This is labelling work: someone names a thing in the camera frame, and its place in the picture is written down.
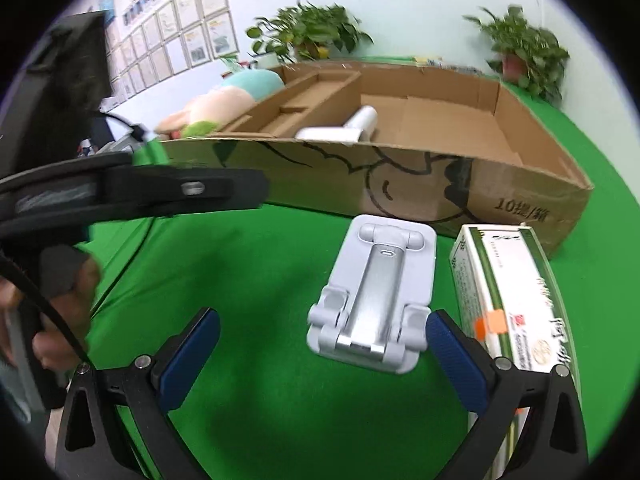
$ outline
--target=white phone stand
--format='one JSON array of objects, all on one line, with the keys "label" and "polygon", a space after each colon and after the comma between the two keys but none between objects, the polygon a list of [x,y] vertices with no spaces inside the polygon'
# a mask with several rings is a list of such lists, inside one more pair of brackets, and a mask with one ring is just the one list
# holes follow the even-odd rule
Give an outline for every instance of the white phone stand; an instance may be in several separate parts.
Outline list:
[{"label": "white phone stand", "polygon": [[427,349],[435,248],[427,225],[354,218],[329,283],[309,310],[309,348],[374,370],[411,371]]}]

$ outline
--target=white wall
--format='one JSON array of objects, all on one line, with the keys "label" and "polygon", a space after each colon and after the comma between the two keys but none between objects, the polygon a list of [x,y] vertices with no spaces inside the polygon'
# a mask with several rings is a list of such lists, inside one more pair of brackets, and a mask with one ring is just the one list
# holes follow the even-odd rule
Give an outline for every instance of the white wall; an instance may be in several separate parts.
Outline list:
[{"label": "white wall", "polygon": [[[91,0],[72,6],[84,12]],[[128,34],[122,14],[129,0],[116,1],[121,35]],[[251,41],[244,30],[253,17],[271,16],[278,7],[296,0],[229,0],[242,53]],[[640,200],[640,124],[620,79],[582,25],[559,0],[309,0],[324,5],[337,2],[362,20],[361,27],[375,44],[357,54],[385,56],[442,56],[447,62],[488,70],[489,43],[462,14],[477,14],[478,6],[502,13],[518,3],[533,24],[553,30],[572,54],[564,85],[562,110],[609,158]],[[179,110],[195,95],[208,91],[224,72],[215,61],[153,86],[114,111],[153,128],[165,115]]]}]

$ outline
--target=flower pot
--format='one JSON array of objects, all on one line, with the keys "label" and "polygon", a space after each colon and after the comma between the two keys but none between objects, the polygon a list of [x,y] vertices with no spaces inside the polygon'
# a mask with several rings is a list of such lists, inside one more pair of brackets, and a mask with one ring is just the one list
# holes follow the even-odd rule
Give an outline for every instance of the flower pot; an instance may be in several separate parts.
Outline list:
[{"label": "flower pot", "polygon": [[515,54],[502,56],[502,79],[509,83],[518,83],[521,75],[526,75],[527,63]]}]

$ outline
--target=cardboard box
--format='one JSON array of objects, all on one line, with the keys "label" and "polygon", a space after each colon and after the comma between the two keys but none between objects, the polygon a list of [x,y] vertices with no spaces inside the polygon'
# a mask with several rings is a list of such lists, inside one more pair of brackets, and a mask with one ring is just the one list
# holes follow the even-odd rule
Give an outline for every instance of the cardboard box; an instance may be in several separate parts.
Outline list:
[{"label": "cardboard box", "polygon": [[[566,365],[580,396],[580,377],[562,296],[533,229],[464,225],[450,254],[462,330],[491,357],[508,357],[522,370],[549,372]],[[494,461],[499,478],[524,426],[518,410]],[[476,420],[471,414],[470,426]]]},{"label": "cardboard box", "polygon": [[[319,68],[362,74],[361,103],[378,112],[370,142],[347,146],[225,132],[228,139],[166,142],[172,163],[260,169],[271,181],[272,203],[424,222],[449,236],[469,222],[526,222],[547,254],[580,218],[593,189],[588,177],[498,81],[361,62],[280,70],[289,85]],[[325,113],[306,125],[335,125]]]}]

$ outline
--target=blue gripper pad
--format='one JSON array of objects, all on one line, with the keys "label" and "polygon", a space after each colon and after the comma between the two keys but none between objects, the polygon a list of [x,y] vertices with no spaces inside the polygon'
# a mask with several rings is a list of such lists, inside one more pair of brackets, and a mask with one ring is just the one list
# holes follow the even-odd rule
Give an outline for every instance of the blue gripper pad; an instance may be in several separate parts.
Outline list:
[{"label": "blue gripper pad", "polygon": [[167,413],[180,408],[220,339],[220,316],[210,310],[191,331],[159,381],[158,403]]},{"label": "blue gripper pad", "polygon": [[482,415],[489,402],[482,372],[437,312],[427,318],[425,332],[429,350],[455,388],[462,405],[468,412]]}]

